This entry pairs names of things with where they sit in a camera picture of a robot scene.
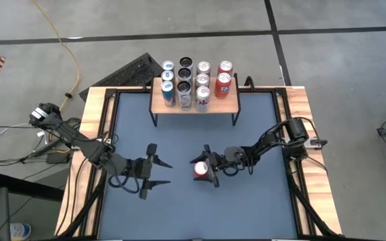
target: coca-cola can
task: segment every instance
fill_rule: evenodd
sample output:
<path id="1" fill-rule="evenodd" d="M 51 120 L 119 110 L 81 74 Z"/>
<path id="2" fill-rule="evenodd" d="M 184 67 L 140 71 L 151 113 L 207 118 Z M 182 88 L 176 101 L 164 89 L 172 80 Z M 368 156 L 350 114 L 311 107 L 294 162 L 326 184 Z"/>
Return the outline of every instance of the coca-cola can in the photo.
<path id="1" fill-rule="evenodd" d="M 196 110 L 198 112 L 206 112 L 209 109 L 209 101 L 211 97 L 211 91 L 208 87 L 201 86 L 196 91 Z"/>
<path id="2" fill-rule="evenodd" d="M 215 96 L 217 98 L 226 98 L 229 95 L 232 84 L 232 77 L 227 73 L 221 73 L 215 81 Z"/>
<path id="3" fill-rule="evenodd" d="M 209 76 L 207 76 L 206 74 L 198 74 L 196 76 L 195 89 L 198 89 L 201 86 L 209 88 Z"/>
<path id="4" fill-rule="evenodd" d="M 218 65 L 217 76 L 221 73 L 227 73 L 232 77 L 233 73 L 233 65 L 229 61 L 222 61 L 220 65 Z"/>

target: black floor stripe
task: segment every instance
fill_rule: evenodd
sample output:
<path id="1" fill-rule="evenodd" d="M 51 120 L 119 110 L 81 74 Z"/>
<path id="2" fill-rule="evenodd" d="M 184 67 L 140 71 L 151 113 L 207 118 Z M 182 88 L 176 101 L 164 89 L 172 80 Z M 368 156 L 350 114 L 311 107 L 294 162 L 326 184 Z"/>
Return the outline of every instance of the black floor stripe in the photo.
<path id="1" fill-rule="evenodd" d="M 290 34 L 312 34 L 312 33 L 365 33 L 365 32 L 386 31 L 386 27 L 345 27 L 329 29 L 288 29 L 279 30 L 279 35 Z"/>
<path id="2" fill-rule="evenodd" d="M 240 31 L 204 31 L 193 33 L 159 33 L 159 34 L 143 34 L 143 35 L 113 35 L 99 37 L 63 37 L 64 43 L 79 43 L 79 42 L 101 42 L 101 41 L 122 41 L 122 40 L 142 40 L 142 39 L 175 39 L 187 37 L 233 37 L 233 36 L 256 36 L 272 34 L 270 30 L 240 30 Z M 45 39 L 8 39 L 0 40 L 0 45 L 12 44 L 53 44 L 58 43 L 57 38 Z"/>
<path id="3" fill-rule="evenodd" d="M 273 42 L 275 44 L 276 54 L 278 57 L 279 67 L 281 68 L 282 78 L 286 86 L 291 86 L 292 81 L 290 80 L 290 75 L 288 74 L 287 62 L 285 61 L 284 52 L 282 50 L 281 40 L 278 35 L 275 16 L 273 15 L 272 5 L 270 0 L 265 0 L 267 16 L 269 18 L 269 23 L 271 25 Z"/>
<path id="4" fill-rule="evenodd" d="M 364 32 L 386 31 L 386 27 L 347 27 L 331 29 L 286 29 L 286 30 L 236 30 L 236 31 L 205 31 L 194 33 L 157 33 L 157 34 L 138 34 L 138 35 L 112 35 L 97 37 L 63 37 L 65 43 L 81 42 L 102 42 L 102 41 L 123 41 L 123 40 L 142 40 L 142 39 L 176 39 L 188 37 L 236 37 L 236 36 L 258 36 L 258 35 L 297 35 L 313 33 L 364 33 Z M 56 44 L 57 38 L 43 39 L 7 39 L 0 40 L 0 45 L 15 44 Z"/>

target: wooden shelf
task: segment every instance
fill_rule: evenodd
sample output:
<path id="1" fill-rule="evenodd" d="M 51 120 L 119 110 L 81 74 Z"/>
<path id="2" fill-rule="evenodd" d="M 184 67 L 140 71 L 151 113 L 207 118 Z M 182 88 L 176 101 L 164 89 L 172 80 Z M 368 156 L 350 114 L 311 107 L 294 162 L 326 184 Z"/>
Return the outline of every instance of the wooden shelf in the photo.
<path id="1" fill-rule="evenodd" d="M 182 110 L 178 103 L 178 96 L 176 95 L 176 105 L 175 106 L 166 106 L 165 100 L 162 95 L 162 79 L 154 78 L 153 81 L 153 90 L 152 90 L 152 99 L 151 99 L 151 112 L 153 114 L 224 114 L 224 113 L 238 113 L 239 111 L 239 102 L 238 102 L 238 93 L 237 93 L 237 82 L 235 78 L 232 78 L 231 87 L 229 95 L 224 99 L 219 99 L 215 97 L 215 81 L 216 78 L 210 78 L 210 91 L 211 99 L 209 102 L 209 109 L 207 112 L 198 112 L 195 108 L 196 93 L 194 90 L 194 84 L 192 87 L 192 108 L 190 110 Z"/>

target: yellow cable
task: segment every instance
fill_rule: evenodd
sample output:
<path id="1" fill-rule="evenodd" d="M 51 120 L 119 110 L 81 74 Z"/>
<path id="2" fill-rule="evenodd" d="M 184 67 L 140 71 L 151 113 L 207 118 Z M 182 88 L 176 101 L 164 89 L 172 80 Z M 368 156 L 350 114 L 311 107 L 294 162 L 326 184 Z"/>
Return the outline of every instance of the yellow cable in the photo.
<path id="1" fill-rule="evenodd" d="M 46 18 L 47 22 L 50 24 L 50 26 L 52 26 L 52 29 L 54 30 L 54 32 L 56 33 L 56 35 L 58 36 L 58 40 L 59 40 L 59 43 L 60 45 L 62 45 L 66 50 L 68 50 L 68 52 L 70 52 L 72 58 L 74 59 L 75 61 L 75 64 L 76 64 L 76 67 L 77 67 L 77 79 L 75 81 L 75 84 L 74 86 L 71 88 L 70 90 L 70 94 L 72 94 L 72 91 L 74 91 L 74 89 L 78 86 L 78 83 L 80 83 L 80 65 L 78 64 L 78 61 L 77 61 L 77 58 L 75 58 L 75 55 L 72 53 L 72 51 L 70 50 L 70 48 L 68 48 L 68 46 L 66 46 L 62 40 L 60 39 L 60 36 L 59 36 L 59 33 L 58 33 L 58 30 L 56 30 L 56 28 L 54 27 L 53 23 L 50 21 L 50 19 L 48 18 L 47 14 L 44 13 L 44 10 L 40 7 L 40 5 L 37 3 L 36 0 L 32 0 L 32 2 L 34 3 L 34 5 L 38 8 L 38 10 L 40 10 L 40 12 L 43 14 L 43 16 Z M 66 104 L 66 101 L 68 101 L 68 97 L 65 97 L 65 100 L 64 102 L 60 105 L 60 112 L 62 112 L 62 109 L 65 107 L 65 104 Z"/>

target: silver can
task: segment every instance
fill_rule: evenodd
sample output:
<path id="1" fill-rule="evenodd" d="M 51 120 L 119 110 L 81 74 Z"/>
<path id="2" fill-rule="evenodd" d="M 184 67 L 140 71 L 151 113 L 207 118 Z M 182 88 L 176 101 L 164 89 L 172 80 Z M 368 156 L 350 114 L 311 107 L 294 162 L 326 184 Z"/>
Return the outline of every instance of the silver can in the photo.
<path id="1" fill-rule="evenodd" d="M 170 81 L 175 86 L 175 76 L 171 71 L 163 71 L 162 72 L 162 82 Z"/>
<path id="2" fill-rule="evenodd" d="M 209 109 L 209 101 L 211 91 L 208 87 L 201 86 L 196 91 L 196 110 L 198 112 L 206 112 Z"/>
<path id="3" fill-rule="evenodd" d="M 181 68 L 178 70 L 178 80 L 188 82 L 192 85 L 192 72 L 187 68 Z"/>
<path id="4" fill-rule="evenodd" d="M 173 74 L 175 74 L 175 65 L 172 61 L 165 61 L 162 63 L 162 68 L 165 70 L 165 71 L 171 71 Z"/>
<path id="5" fill-rule="evenodd" d="M 190 83 L 186 81 L 179 82 L 177 90 L 181 109 L 189 110 L 192 107 L 192 87 Z"/>
<path id="6" fill-rule="evenodd" d="M 208 62 L 202 61 L 198 64 L 198 69 L 196 71 L 196 75 L 206 74 L 208 77 L 211 77 L 211 65 Z"/>
<path id="7" fill-rule="evenodd" d="M 190 71 L 193 70 L 193 60 L 189 57 L 183 57 L 180 60 L 180 68 L 187 68 Z"/>
<path id="8" fill-rule="evenodd" d="M 196 81 L 195 81 L 195 89 L 198 89 L 201 86 L 205 86 L 209 88 L 209 76 L 206 74 L 198 74 L 196 76 Z"/>
<path id="9" fill-rule="evenodd" d="M 161 85 L 162 87 L 162 95 L 165 100 L 166 106 L 174 106 L 175 105 L 175 88 L 174 84 L 170 81 L 165 81 Z"/>

